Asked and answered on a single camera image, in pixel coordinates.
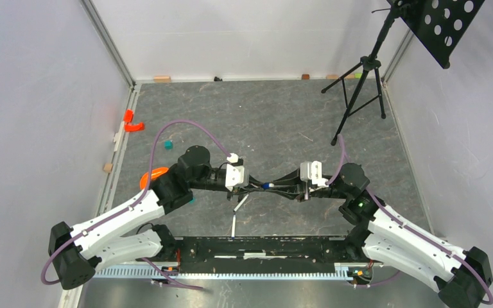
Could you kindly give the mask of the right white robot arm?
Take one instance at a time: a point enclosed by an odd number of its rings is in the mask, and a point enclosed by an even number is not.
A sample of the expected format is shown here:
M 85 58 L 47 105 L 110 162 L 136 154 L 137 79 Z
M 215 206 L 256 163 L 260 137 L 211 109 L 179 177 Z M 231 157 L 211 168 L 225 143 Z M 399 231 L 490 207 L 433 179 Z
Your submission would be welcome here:
M 339 211 L 353 225 L 345 238 L 345 254 L 391 266 L 435 291 L 448 307 L 492 305 L 493 275 L 488 255 L 448 243 L 412 223 L 370 189 L 359 164 L 346 163 L 335 178 L 322 174 L 318 161 L 300 167 L 268 184 L 265 191 L 289 199 L 343 199 Z

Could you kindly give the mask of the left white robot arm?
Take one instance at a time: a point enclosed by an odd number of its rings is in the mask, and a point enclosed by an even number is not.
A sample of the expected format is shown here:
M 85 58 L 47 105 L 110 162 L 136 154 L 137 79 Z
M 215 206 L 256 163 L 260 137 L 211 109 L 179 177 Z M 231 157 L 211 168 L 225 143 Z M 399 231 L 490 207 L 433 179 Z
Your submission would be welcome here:
M 145 231 L 139 237 L 124 234 L 189 203 L 195 189 L 233 195 L 262 185 L 250 176 L 243 159 L 235 153 L 221 167 L 212 167 L 210 159 L 207 148 L 191 146 L 177 163 L 124 203 L 83 223 L 55 224 L 50 231 L 49 260 L 41 281 L 51 284 L 46 272 L 54 267 L 58 277 L 54 283 L 70 290 L 86 283 L 97 271 L 125 261 L 143 257 L 171 260 L 176 244 L 156 231 Z

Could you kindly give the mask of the yellow highlighter pen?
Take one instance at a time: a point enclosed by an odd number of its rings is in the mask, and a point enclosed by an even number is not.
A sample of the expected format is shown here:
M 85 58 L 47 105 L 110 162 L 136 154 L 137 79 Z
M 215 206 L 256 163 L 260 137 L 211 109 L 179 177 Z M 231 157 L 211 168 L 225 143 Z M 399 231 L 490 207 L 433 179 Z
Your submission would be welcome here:
M 236 213 L 232 216 L 231 238 L 236 237 Z

